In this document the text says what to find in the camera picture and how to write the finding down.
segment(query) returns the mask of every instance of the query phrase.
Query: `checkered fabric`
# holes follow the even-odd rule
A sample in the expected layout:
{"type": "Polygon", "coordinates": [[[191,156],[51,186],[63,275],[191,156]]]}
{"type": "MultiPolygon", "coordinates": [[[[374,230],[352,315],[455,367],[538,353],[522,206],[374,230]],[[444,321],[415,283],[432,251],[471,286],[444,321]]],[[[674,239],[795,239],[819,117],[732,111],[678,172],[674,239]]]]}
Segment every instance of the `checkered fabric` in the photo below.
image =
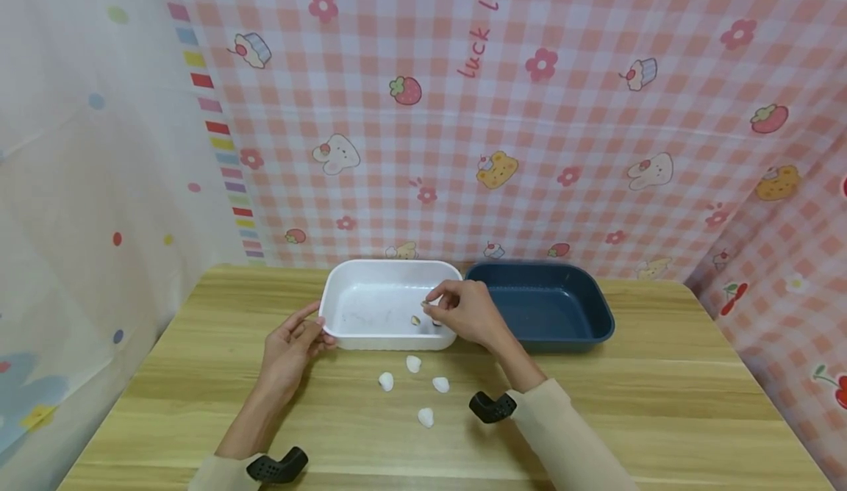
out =
{"type": "Polygon", "coordinates": [[[847,0],[184,1],[268,264],[686,281],[847,490],[847,0]]]}

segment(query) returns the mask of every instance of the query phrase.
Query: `sleeve cuff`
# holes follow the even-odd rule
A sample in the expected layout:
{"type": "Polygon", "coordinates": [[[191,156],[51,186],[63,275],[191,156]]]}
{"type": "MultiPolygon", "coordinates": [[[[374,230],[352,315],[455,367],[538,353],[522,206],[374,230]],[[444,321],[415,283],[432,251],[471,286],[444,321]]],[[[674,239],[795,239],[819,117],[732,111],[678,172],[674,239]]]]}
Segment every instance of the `sleeve cuff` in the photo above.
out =
{"type": "Polygon", "coordinates": [[[247,475],[247,465],[263,454],[253,454],[247,459],[218,458],[208,456],[188,485],[188,491],[257,491],[261,481],[247,475]]]}
{"type": "Polygon", "coordinates": [[[526,394],[517,390],[508,390],[507,394],[518,404],[518,408],[512,413],[512,419],[516,422],[528,419],[544,420],[547,414],[559,415],[563,408],[571,405],[570,396],[559,386],[556,379],[547,379],[526,394]]]}

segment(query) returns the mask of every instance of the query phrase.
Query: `forearm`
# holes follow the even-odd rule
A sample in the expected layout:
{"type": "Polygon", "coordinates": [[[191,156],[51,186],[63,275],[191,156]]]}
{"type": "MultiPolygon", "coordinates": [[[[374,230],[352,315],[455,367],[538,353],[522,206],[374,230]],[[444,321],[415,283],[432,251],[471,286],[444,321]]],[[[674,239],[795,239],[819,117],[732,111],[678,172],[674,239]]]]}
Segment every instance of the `forearm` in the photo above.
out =
{"type": "Polygon", "coordinates": [[[267,452],[276,429],[279,411],[285,405],[256,387],[236,415],[214,456],[208,456],[188,485],[188,491],[256,491],[261,482],[247,475],[246,468],[267,452]]]}
{"type": "Polygon", "coordinates": [[[538,364],[524,350],[510,331],[504,331],[497,341],[487,346],[497,359],[509,385],[518,392],[529,392],[547,380],[538,364]]]}
{"type": "Polygon", "coordinates": [[[224,435],[215,455],[219,458],[245,459],[267,452],[271,433],[285,401],[256,386],[224,435]]]}
{"type": "Polygon", "coordinates": [[[562,387],[546,378],[514,337],[500,342],[492,353],[512,385],[509,395],[518,403],[512,419],[557,490],[637,490],[562,387]]]}

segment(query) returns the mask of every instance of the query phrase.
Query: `wooden table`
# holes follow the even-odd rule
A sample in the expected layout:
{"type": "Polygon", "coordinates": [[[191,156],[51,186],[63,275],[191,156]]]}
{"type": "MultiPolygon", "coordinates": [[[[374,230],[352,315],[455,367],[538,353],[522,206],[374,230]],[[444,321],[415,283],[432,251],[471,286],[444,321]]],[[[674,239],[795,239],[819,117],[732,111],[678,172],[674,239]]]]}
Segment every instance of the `wooden table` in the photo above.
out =
{"type": "MultiPolygon", "coordinates": [[[[327,270],[209,270],[74,465],[61,491],[183,490],[256,378],[262,341],[321,295],[327,270]]],[[[642,491],[831,490],[683,285],[600,280],[617,320],[587,356],[539,356],[642,491]]],[[[308,453],[297,490],[550,490],[511,422],[483,425],[477,390],[506,384],[481,348],[338,351],[319,359],[271,453],[308,453]],[[377,378],[389,370],[394,391],[377,378]],[[434,376],[447,376],[448,394],[434,376]],[[418,409],[435,426],[418,424],[418,409]]]]}

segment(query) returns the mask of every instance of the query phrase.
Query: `colorful striped border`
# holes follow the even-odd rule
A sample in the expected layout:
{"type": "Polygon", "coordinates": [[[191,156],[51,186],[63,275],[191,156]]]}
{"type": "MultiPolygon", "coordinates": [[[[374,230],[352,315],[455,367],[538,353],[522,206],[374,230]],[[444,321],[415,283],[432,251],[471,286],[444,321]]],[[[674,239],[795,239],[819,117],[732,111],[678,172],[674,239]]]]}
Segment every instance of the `colorful striped border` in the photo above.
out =
{"type": "Polygon", "coordinates": [[[190,70],[191,84],[197,90],[197,103],[203,111],[212,152],[221,169],[241,246],[244,247],[244,254],[250,265],[265,267],[267,263],[256,228],[250,195],[247,195],[247,186],[244,184],[238,147],[235,147],[235,142],[232,141],[229,125],[221,121],[224,119],[224,109],[217,100],[212,77],[206,67],[206,59],[200,52],[194,28],[191,27],[188,10],[182,0],[167,0],[167,5],[174,20],[176,37],[182,45],[182,59],[190,70]]]}

